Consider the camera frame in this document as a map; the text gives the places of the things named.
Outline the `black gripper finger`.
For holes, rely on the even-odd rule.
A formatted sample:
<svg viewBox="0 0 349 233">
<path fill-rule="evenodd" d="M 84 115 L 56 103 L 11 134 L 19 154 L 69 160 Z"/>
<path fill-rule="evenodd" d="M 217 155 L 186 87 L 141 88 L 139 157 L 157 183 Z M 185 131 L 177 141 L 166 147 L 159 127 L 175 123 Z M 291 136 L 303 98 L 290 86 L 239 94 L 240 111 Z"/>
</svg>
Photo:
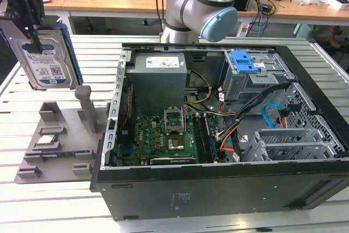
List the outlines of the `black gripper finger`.
<svg viewBox="0 0 349 233">
<path fill-rule="evenodd" d="M 26 46 L 41 45 L 35 25 L 26 26 L 26 34 L 27 34 L 27 39 L 29 41 L 28 43 L 26 43 Z"/>
</svg>

